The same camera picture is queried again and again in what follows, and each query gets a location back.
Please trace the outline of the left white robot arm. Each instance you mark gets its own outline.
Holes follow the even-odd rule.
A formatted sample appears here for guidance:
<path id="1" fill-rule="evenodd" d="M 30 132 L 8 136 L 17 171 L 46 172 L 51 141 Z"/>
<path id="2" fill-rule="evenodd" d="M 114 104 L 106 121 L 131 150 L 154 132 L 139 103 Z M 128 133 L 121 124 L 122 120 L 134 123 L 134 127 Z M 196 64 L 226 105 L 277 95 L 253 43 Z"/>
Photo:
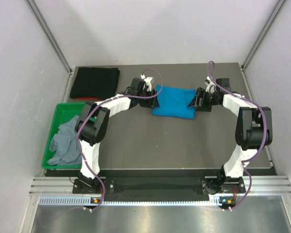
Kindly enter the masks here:
<path id="1" fill-rule="evenodd" d="M 96 192 L 100 188 L 100 180 L 96 178 L 100 172 L 99 147 L 106 135 L 109 118 L 137 105 L 150 109 L 159 107 L 153 83 L 153 77 L 141 75 L 140 78 L 134 78 L 131 85 L 116 96 L 84 105 L 75 131 L 79 140 L 77 148 L 81 150 L 82 157 L 79 179 L 89 192 Z"/>

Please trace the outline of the blue t shirt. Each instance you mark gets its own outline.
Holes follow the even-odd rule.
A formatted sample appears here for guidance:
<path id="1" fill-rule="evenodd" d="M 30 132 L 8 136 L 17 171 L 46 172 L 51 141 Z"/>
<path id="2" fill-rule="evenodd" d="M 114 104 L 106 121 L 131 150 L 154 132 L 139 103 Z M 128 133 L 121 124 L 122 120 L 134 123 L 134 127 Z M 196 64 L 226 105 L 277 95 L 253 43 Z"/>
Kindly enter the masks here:
<path id="1" fill-rule="evenodd" d="M 157 91 L 162 91 L 157 96 L 158 108 L 152 109 L 152 114 L 159 117 L 177 117 L 193 119 L 195 110 L 188 105 L 195 97 L 194 89 L 180 89 L 157 85 Z"/>

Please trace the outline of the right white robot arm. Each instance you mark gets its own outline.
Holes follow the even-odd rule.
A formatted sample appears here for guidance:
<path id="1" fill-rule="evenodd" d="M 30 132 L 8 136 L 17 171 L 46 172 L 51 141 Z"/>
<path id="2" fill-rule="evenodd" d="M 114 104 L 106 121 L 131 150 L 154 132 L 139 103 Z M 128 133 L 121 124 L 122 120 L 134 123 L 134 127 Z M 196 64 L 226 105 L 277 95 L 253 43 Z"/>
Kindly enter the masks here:
<path id="1" fill-rule="evenodd" d="M 217 187 L 228 192 L 234 187 L 234 180 L 243 176 L 249 162 L 261 153 L 273 140 L 272 112 L 269 107 L 260 107 L 245 96 L 232 92 L 229 79 L 213 80 L 207 77 L 207 87 L 198 88 L 188 107 L 196 111 L 211 112 L 212 107 L 221 105 L 236 117 L 236 147 L 230 159 L 221 168 L 222 177 L 217 179 Z"/>

